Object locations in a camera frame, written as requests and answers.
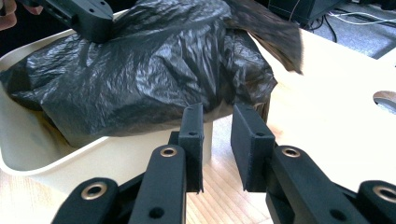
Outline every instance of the screw hole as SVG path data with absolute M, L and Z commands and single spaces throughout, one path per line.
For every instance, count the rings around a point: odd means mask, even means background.
M 376 186 L 373 191 L 381 199 L 390 203 L 396 203 L 396 190 L 384 186 Z
M 163 217 L 164 213 L 165 212 L 163 211 L 163 209 L 161 209 L 161 207 L 155 207 L 149 211 L 148 215 L 151 218 L 161 218 Z
M 332 209 L 332 210 L 330 210 L 330 214 L 332 215 L 332 217 L 334 217 L 335 219 L 337 219 L 339 221 L 347 221 L 346 215 L 339 210 Z
M 161 155 L 163 157 L 173 157 L 176 154 L 177 154 L 177 150 L 175 150 L 172 147 L 167 147 L 167 148 L 164 148 L 163 150 L 161 150 Z
M 88 195 L 90 195 L 90 196 L 95 195 L 95 194 L 99 193 L 101 190 L 102 190 L 101 187 L 95 186 L 88 190 Z
M 94 200 L 104 195 L 106 191 L 107 184 L 105 182 L 95 182 L 81 192 L 81 198 L 84 200 Z
M 283 148 L 282 153 L 285 156 L 293 157 L 293 158 L 297 158 L 301 155 L 299 151 L 297 151 L 296 149 L 293 149 L 293 148 Z

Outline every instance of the cable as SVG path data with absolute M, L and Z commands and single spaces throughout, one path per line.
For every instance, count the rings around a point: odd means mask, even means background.
M 324 16 L 324 20 L 326 21 L 327 25 L 329 26 L 330 31 L 332 32 L 332 41 L 334 43 L 337 43 L 337 34 L 335 33 L 334 29 L 332 28 L 332 26 L 330 25 L 330 23 L 327 21 L 327 17 L 326 15 Z
M 292 17 L 293 14 L 294 14 L 294 10 L 297 8 L 297 6 L 298 6 L 299 3 L 300 3 L 300 0 L 297 1 L 296 5 L 294 5 L 294 8 L 293 8 L 293 10 L 292 10 L 291 13 L 290 13 L 289 21 L 291 21 L 291 17 Z
M 353 15 L 368 16 L 368 17 L 375 18 L 375 19 L 377 19 L 377 20 L 379 20 L 379 21 L 395 21 L 395 20 L 382 19 L 382 18 L 379 18 L 379 17 L 377 17 L 377 16 L 373 16 L 373 15 L 368 14 L 368 13 L 365 13 L 365 12 L 348 12 L 348 13 L 341 13 L 341 14 L 333 14 L 333 13 L 332 13 L 331 16 L 340 17 L 340 16 L 353 16 Z
M 395 22 L 396 20 L 390 20 L 390 21 L 369 21 L 369 22 L 353 22 L 353 21 L 346 21 L 342 18 L 336 17 L 334 16 L 336 19 L 340 20 L 340 21 L 344 21 L 347 22 L 349 24 L 354 24 L 354 25 L 370 25 L 370 24 L 376 24 L 376 23 L 384 23 L 384 22 Z
M 341 12 L 344 12 L 344 13 L 352 13 L 352 12 L 343 10 L 341 8 L 335 8 L 333 11 L 341 11 Z M 378 21 L 378 20 L 374 20 L 374 19 L 372 19 L 370 17 L 364 16 L 364 15 L 361 15 L 361 14 L 351 14 L 351 15 L 348 15 L 348 17 L 353 17 L 353 18 L 356 18 L 356 19 L 359 19 L 359 20 L 362 20 L 362 21 L 368 21 L 368 22 Z M 388 26 L 388 27 L 392 27 L 392 28 L 396 28 L 396 22 L 384 21 L 384 22 L 381 22 L 379 24 L 380 25 L 385 25 L 385 26 Z
M 324 15 L 321 17 L 320 24 L 317 27 L 314 27 L 314 28 L 311 27 L 311 29 L 309 29 L 309 30 L 310 31 L 317 30 L 318 28 L 320 28 L 323 25 L 323 21 L 324 21 Z

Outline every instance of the black plastic bag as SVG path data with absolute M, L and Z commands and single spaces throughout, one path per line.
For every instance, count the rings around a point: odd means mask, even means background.
M 51 43 L 0 80 L 21 105 L 43 110 L 69 144 L 179 125 L 203 103 L 205 121 L 235 102 L 266 103 L 276 81 L 245 31 L 231 29 L 220 0 L 139 1 L 102 45 L 78 34 Z

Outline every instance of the black cable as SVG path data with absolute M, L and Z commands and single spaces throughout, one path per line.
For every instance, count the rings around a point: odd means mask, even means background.
M 329 26 L 330 31 L 332 32 L 332 41 L 334 43 L 337 43 L 337 34 L 335 33 L 334 29 L 332 28 L 332 26 L 329 24 L 329 22 L 327 21 L 326 15 L 324 15 L 324 20 L 326 21 L 327 25 Z
M 344 10 L 344 9 L 341 9 L 341 8 L 335 8 L 334 10 L 336 10 L 336 11 L 340 11 L 340 12 L 344 12 L 344 13 L 351 13 L 350 11 L 346 11 L 346 10 Z
M 321 21 L 319 21 L 320 24 L 317 27 L 314 27 L 314 28 L 311 27 L 310 31 L 314 31 L 314 30 L 317 30 L 318 28 L 320 28 L 323 25 L 323 21 L 324 21 L 324 15 L 321 17 Z
M 316 27 L 312 27 L 314 25 L 315 21 L 318 22 L 319 25 L 317 25 Z M 302 29 L 305 29 L 306 31 L 314 33 L 314 31 L 317 30 L 318 28 L 320 28 L 322 25 L 323 25 L 323 16 L 320 19 L 316 19 L 316 20 L 312 21 L 311 24 L 307 24 L 305 27 L 302 27 Z

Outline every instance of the wooden table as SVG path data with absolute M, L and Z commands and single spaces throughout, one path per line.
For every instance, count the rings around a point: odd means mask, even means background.
M 335 183 L 396 185 L 396 115 L 377 91 L 396 91 L 396 68 L 302 31 L 304 75 L 285 71 L 262 50 L 279 82 L 268 125 L 280 145 L 305 150 Z M 230 147 L 231 117 L 214 123 L 205 193 L 188 194 L 188 223 L 272 223 L 265 194 L 242 191 Z M 0 223 L 50 223 L 66 195 L 21 176 L 0 174 Z

